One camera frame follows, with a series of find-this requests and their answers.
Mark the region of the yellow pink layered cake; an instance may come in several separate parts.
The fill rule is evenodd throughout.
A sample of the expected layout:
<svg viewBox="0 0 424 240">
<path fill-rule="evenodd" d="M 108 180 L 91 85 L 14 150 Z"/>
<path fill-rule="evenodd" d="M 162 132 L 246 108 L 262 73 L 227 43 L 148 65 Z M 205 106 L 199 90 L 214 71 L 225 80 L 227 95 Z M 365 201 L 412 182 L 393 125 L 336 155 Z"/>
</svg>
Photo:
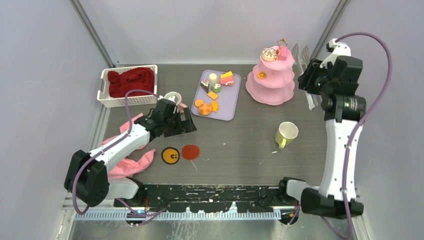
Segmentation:
<svg viewBox="0 0 424 240">
<path fill-rule="evenodd" d="M 234 85 L 234 76 L 232 71 L 225 72 L 220 76 L 220 84 L 225 86 Z"/>
</svg>

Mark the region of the pink square cake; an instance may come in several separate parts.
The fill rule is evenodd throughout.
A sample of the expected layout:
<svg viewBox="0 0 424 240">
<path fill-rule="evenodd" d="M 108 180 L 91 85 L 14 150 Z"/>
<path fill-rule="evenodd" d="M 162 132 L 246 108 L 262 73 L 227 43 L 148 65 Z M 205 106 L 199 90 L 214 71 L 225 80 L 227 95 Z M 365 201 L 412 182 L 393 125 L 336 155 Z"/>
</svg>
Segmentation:
<svg viewBox="0 0 424 240">
<path fill-rule="evenodd" d="M 279 46 L 278 50 L 278 60 L 285 61 L 288 58 L 288 47 L 286 45 Z"/>
</svg>

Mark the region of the sprinkled donut cake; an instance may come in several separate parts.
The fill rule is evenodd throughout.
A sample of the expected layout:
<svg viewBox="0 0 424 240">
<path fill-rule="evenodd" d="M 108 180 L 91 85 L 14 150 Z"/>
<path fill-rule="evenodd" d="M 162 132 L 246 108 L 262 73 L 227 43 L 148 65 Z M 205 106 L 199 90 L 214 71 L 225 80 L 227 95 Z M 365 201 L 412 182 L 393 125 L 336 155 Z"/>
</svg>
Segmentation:
<svg viewBox="0 0 424 240">
<path fill-rule="evenodd" d="M 272 47 L 266 47 L 261 52 L 261 58 L 266 62 L 276 61 L 278 58 L 278 52 Z"/>
</svg>

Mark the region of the round orange lattice cookie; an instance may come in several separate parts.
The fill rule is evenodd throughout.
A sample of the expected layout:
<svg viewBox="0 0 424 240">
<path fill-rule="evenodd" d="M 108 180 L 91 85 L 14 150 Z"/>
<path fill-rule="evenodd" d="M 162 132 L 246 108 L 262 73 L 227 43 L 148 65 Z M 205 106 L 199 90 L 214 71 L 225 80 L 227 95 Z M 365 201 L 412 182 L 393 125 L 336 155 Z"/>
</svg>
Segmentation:
<svg viewBox="0 0 424 240">
<path fill-rule="evenodd" d="M 257 78 L 259 78 L 259 79 L 265 79 L 265 78 L 267 77 L 267 73 L 266 73 L 266 72 L 264 72 L 264 71 L 259 71 L 259 72 L 256 74 L 256 76 L 257 76 Z"/>
</svg>

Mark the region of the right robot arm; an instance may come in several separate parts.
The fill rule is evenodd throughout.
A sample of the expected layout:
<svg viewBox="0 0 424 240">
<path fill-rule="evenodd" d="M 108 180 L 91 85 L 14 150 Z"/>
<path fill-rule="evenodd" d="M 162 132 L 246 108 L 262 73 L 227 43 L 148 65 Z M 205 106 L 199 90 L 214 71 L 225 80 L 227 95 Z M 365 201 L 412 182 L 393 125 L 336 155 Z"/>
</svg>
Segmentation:
<svg viewBox="0 0 424 240">
<path fill-rule="evenodd" d="M 362 60 L 352 56 L 337 56 L 328 63 L 312 59 L 297 79 L 299 89 L 322 98 L 327 134 L 325 167 L 318 188 L 286 178 L 285 187 L 277 192 L 281 204 L 288 206 L 298 200 L 305 214 L 334 219 L 363 214 L 364 205 L 357 201 L 354 184 L 360 119 L 367 108 L 366 100 L 355 94 L 362 69 Z"/>
</svg>

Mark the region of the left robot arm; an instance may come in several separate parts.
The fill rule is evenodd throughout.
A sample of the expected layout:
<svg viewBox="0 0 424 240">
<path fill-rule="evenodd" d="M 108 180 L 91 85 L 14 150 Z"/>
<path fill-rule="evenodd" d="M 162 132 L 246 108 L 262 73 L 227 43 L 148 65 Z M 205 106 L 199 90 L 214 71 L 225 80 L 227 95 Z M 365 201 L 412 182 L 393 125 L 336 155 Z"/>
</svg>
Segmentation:
<svg viewBox="0 0 424 240">
<path fill-rule="evenodd" d="M 160 136 L 196 130 L 189 108 L 179 111 L 175 102 L 160 99 L 148 116 L 132 121 L 126 132 L 109 143 L 89 152 L 76 151 L 71 157 L 64 188 L 89 207 L 113 199 L 126 199 L 135 207 L 141 206 L 146 200 L 146 193 L 140 189 L 142 184 L 128 177 L 111 178 L 110 171 L 133 151 Z"/>
</svg>

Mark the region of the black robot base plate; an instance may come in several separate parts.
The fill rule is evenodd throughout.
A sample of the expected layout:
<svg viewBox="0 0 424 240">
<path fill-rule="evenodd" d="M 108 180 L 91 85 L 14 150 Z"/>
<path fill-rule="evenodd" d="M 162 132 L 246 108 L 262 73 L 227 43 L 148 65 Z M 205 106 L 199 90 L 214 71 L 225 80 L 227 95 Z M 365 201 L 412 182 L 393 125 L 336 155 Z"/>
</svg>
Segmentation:
<svg viewBox="0 0 424 240">
<path fill-rule="evenodd" d="M 146 207 L 152 212 L 166 209 L 170 213 L 228 212 L 235 205 L 238 213 L 267 213 L 299 203 L 285 195 L 280 186 L 272 185 L 193 185 L 145 184 L 131 199 L 115 200 L 115 207 Z"/>
</svg>

